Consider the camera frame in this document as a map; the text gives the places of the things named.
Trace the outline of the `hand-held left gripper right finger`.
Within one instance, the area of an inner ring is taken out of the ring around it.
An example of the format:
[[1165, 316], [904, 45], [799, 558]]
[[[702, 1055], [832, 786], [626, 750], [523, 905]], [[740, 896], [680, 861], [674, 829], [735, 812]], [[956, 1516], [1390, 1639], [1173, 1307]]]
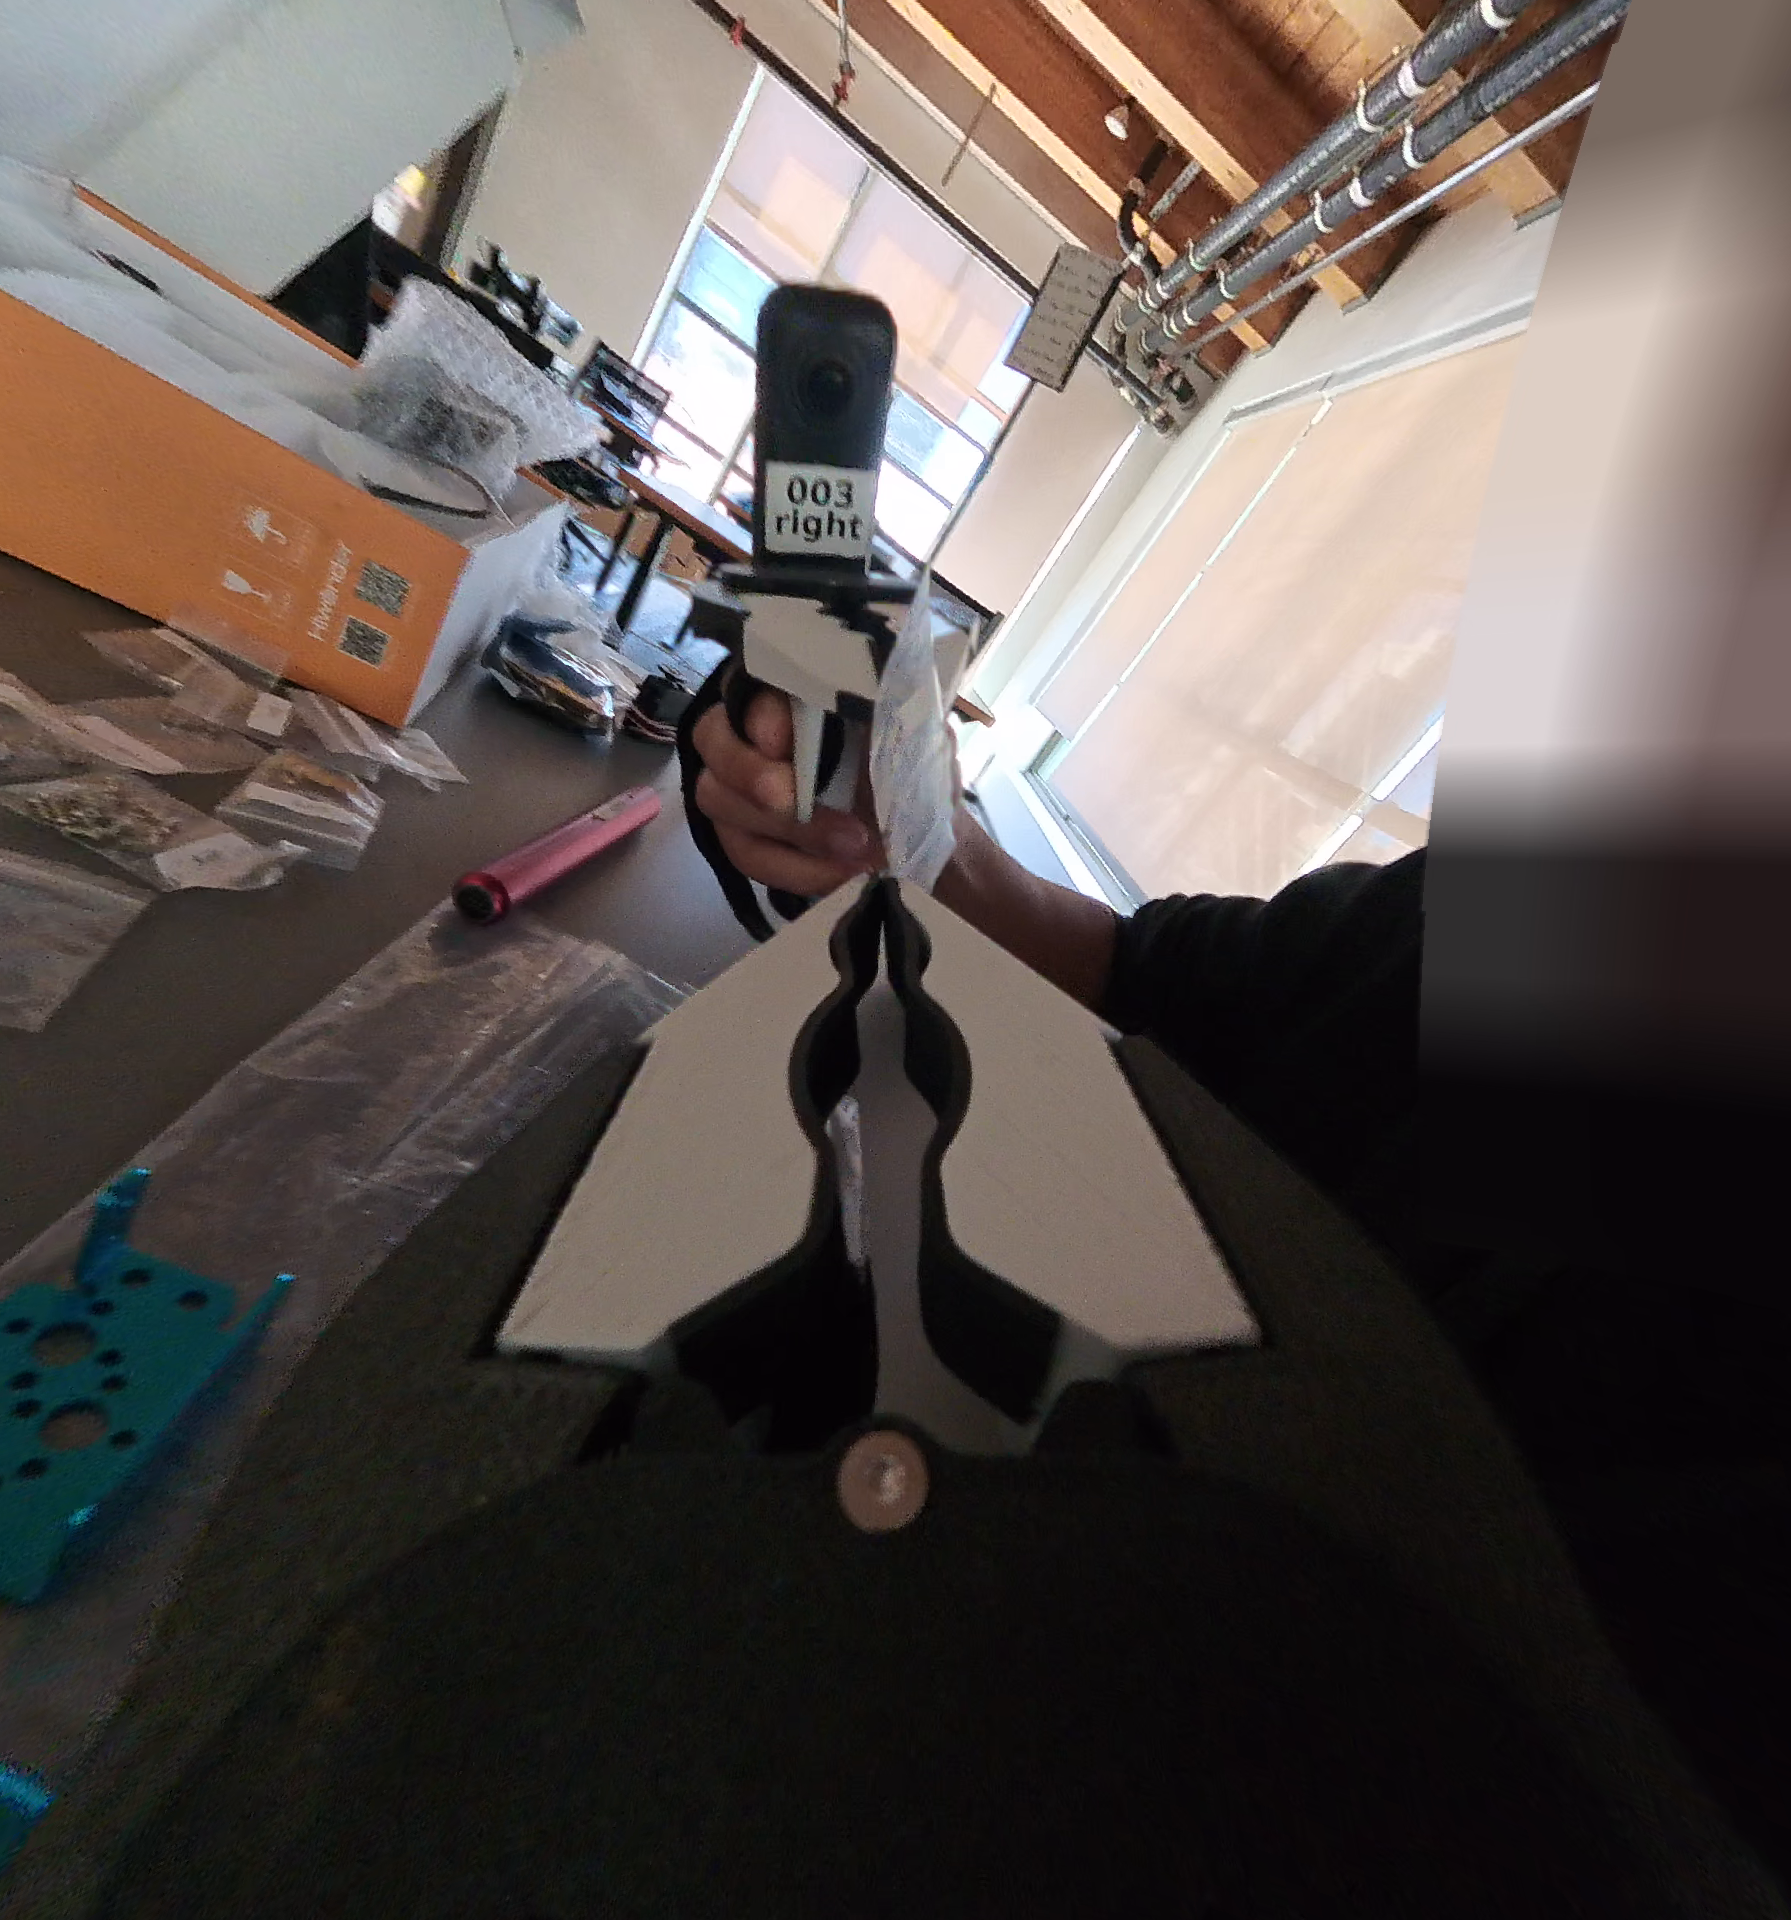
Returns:
[[1070, 1384], [1260, 1347], [1094, 1017], [904, 882], [889, 995], [930, 1115], [920, 1316], [958, 1385], [1032, 1431]]

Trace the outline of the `person's right forearm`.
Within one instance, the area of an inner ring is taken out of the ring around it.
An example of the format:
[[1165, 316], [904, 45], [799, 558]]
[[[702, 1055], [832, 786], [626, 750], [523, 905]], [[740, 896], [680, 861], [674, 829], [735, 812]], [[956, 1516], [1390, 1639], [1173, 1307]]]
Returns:
[[1267, 900], [1165, 896], [1114, 912], [958, 820], [930, 896], [1255, 1132], [1295, 1141], [1415, 1104], [1425, 879], [1415, 847], [1303, 874]]

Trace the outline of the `wooden background table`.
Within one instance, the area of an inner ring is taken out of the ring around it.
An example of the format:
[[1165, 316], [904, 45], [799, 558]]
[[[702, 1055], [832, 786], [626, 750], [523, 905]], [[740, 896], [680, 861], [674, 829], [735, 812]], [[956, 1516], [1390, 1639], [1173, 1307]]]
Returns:
[[565, 570], [608, 625], [680, 655], [691, 592], [751, 558], [747, 518], [614, 461], [545, 464], [539, 480], [571, 501]]

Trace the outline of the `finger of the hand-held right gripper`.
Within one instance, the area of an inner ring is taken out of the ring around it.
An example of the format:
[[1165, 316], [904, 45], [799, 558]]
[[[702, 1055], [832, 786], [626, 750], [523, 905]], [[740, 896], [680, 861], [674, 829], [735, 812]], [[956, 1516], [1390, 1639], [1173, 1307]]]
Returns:
[[936, 715], [952, 715], [956, 680], [969, 663], [969, 629], [936, 613], [930, 600], [874, 600], [874, 663], [876, 663], [876, 694], [874, 712], [889, 712], [904, 693], [889, 693], [889, 660], [904, 645], [904, 629], [920, 625], [927, 634], [927, 679]]
[[855, 629], [818, 600], [755, 600], [740, 672], [787, 694], [792, 816], [813, 820], [827, 720], [839, 715], [839, 694], [855, 694]]

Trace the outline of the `bag of coloured parts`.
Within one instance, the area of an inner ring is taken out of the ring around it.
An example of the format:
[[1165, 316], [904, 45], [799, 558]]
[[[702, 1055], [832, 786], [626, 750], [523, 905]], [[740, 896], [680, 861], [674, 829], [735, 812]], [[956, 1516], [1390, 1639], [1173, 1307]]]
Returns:
[[595, 740], [679, 744], [691, 686], [667, 670], [638, 670], [599, 629], [510, 613], [476, 663], [523, 712]]

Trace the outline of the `large clear plastic bag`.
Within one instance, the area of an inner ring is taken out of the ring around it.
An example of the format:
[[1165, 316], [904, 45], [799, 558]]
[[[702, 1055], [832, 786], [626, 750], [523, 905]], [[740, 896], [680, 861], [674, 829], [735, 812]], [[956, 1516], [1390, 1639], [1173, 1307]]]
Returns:
[[129, 1239], [273, 1323], [100, 1508], [37, 1607], [0, 1607], [0, 1765], [63, 1783], [115, 1711], [248, 1431], [348, 1296], [571, 1077], [691, 990], [543, 918], [432, 910], [160, 1136]]

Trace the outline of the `person's right hand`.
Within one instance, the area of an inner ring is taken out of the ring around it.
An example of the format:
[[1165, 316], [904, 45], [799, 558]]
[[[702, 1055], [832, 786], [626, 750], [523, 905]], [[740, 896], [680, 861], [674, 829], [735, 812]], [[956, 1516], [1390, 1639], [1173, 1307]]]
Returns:
[[887, 861], [867, 765], [846, 809], [792, 812], [792, 728], [787, 701], [762, 686], [747, 704], [747, 733], [734, 728], [734, 712], [709, 712], [691, 744], [702, 750], [694, 805], [716, 827], [734, 869], [799, 900], [821, 900], [836, 887], [867, 879]]

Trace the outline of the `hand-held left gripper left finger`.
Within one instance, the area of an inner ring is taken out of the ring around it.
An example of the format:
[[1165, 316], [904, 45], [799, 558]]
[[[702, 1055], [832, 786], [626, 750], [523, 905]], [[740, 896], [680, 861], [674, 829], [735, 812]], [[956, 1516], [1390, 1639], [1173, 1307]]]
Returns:
[[874, 1417], [874, 1282], [850, 1257], [832, 1120], [858, 1082], [874, 882], [662, 1017], [599, 1126], [495, 1356], [679, 1375], [767, 1441]]

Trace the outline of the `hanging white sign board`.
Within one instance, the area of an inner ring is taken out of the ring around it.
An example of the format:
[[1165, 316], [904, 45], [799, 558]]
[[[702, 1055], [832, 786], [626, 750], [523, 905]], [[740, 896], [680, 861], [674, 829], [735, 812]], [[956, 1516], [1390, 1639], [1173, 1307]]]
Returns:
[[1067, 392], [1079, 355], [1090, 349], [1104, 309], [1114, 306], [1118, 284], [1118, 257], [1058, 245], [1000, 369], [1052, 395]]

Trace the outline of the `pile of small screw bags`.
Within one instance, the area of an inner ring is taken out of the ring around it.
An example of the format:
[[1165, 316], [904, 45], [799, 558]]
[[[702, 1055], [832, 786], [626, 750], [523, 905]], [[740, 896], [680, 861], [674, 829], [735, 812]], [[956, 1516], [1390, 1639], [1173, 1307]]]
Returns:
[[0, 1032], [37, 1034], [153, 896], [350, 874], [385, 816], [379, 777], [464, 786], [426, 733], [298, 686], [276, 649], [203, 613], [85, 642], [137, 693], [55, 704], [0, 663], [0, 812], [115, 879], [0, 847]]

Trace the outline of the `pink metal cylinder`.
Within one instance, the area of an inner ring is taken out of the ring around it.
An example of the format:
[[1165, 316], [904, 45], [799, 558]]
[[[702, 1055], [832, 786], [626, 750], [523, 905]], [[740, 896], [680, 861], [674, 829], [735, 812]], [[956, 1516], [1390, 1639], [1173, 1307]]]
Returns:
[[448, 900], [470, 922], [502, 922], [523, 900], [539, 900], [614, 846], [631, 838], [657, 816], [657, 794], [635, 786], [616, 796], [560, 820], [557, 829], [490, 859], [484, 874], [454, 882]]

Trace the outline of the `beige roller blind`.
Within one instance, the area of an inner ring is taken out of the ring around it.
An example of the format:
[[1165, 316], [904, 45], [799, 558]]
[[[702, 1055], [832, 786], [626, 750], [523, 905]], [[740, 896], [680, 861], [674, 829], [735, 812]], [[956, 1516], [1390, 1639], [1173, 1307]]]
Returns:
[[767, 68], [703, 221], [775, 284], [876, 296], [901, 328], [901, 392], [979, 445], [1000, 435], [1031, 385], [1005, 372], [1025, 293]]
[[1158, 896], [1271, 896], [1430, 834], [1456, 607], [1522, 336], [1242, 421], [1052, 796]]

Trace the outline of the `orange cardboard box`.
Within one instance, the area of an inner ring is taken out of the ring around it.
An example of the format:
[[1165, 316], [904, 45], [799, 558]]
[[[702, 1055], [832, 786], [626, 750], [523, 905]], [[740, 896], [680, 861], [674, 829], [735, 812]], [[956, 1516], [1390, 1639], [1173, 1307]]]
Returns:
[[[0, 6], [0, 158], [276, 309], [571, 34], [579, 6]], [[403, 726], [535, 591], [565, 501], [355, 442], [348, 480], [0, 290], [0, 552], [159, 621], [203, 613]]]

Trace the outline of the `black office chair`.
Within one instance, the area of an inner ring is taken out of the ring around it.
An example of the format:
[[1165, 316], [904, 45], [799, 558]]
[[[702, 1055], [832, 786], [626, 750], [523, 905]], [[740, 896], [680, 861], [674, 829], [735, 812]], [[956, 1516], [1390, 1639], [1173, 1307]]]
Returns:
[[614, 430], [631, 430], [646, 445], [653, 442], [653, 428], [667, 417], [667, 385], [657, 385], [650, 372], [638, 372], [608, 343], [595, 343], [595, 355], [586, 359], [574, 395], [595, 413], [602, 413]]

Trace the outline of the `dark desk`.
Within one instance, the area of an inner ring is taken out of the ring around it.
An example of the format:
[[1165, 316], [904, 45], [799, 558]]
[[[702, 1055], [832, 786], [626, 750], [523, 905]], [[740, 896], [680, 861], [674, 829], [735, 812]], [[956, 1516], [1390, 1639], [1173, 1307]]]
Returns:
[[[419, 726], [470, 779], [426, 794], [379, 777], [385, 816], [350, 874], [304, 861], [248, 896], [160, 896], [45, 1032], [0, 1024], [0, 1296], [55, 1282], [93, 1193], [129, 1164], [153, 1169], [136, 1218], [137, 1247], [241, 1289], [266, 1289], [276, 1271], [298, 1278], [255, 1375], [227, 1385], [227, 1431], [169, 1441], [145, 1483], [145, 1516], [124, 1508], [93, 1523], [93, 1550], [67, 1552], [45, 1599], [16, 1612], [0, 1599], [0, 1765], [45, 1784], [78, 1765], [124, 1688], [211, 1497], [207, 1477], [234, 1453], [269, 1384], [287, 1375], [273, 1347], [304, 1341], [339, 1289], [316, 1252], [269, 1252], [248, 1225], [224, 1252], [207, 1247], [201, 1207], [227, 1193], [227, 1172], [201, 1172], [196, 1156], [241, 1126], [211, 1092], [432, 910], [445, 934], [495, 948], [552, 927], [552, 960], [565, 960], [560, 940], [599, 940], [674, 990], [703, 990], [751, 953], [691, 846], [667, 750], [565, 733], [510, 704], [476, 670], [459, 670]], [[653, 827], [552, 887], [519, 927], [454, 918], [459, 874], [626, 786], [662, 794]]]

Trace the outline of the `white foam box insert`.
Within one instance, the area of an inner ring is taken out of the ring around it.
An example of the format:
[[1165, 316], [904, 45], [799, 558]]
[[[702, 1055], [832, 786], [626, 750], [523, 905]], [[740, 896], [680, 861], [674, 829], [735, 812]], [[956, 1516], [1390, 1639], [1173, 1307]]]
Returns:
[[0, 290], [211, 413], [355, 474], [350, 363], [14, 158], [0, 158]]

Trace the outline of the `grey ceiling pipes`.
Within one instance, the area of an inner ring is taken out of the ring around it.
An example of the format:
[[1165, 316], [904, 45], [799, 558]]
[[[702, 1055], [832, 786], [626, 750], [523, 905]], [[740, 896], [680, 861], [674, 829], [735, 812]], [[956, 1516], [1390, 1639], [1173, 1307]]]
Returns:
[[1220, 328], [1235, 336], [1242, 320], [1267, 316], [1450, 184], [1585, 110], [1592, 93], [1583, 88], [1567, 109], [1456, 163], [1450, 178], [1425, 184], [1406, 211], [1377, 212], [1382, 199], [1421, 183], [1505, 109], [1615, 36], [1628, 6], [1565, 6], [1522, 36], [1518, 23], [1524, 13], [1530, 6], [1522, 0], [1444, 6], [1406, 52], [1354, 88], [1354, 103], [1314, 146], [1201, 228], [1168, 265], [1138, 243], [1143, 183], [1129, 184], [1118, 231], [1138, 278], [1110, 309], [1118, 338], [1114, 385], [1147, 428], [1168, 435], [1198, 413], [1201, 395], [1188, 369]]

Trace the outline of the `bubble wrap bundle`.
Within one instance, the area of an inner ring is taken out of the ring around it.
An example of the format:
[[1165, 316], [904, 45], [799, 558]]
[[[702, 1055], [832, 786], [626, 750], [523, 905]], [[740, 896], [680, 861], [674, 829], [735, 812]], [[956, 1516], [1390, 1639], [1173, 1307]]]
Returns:
[[355, 363], [350, 408], [367, 442], [459, 467], [490, 498], [523, 467], [586, 461], [608, 442], [586, 406], [432, 278], [399, 284]]

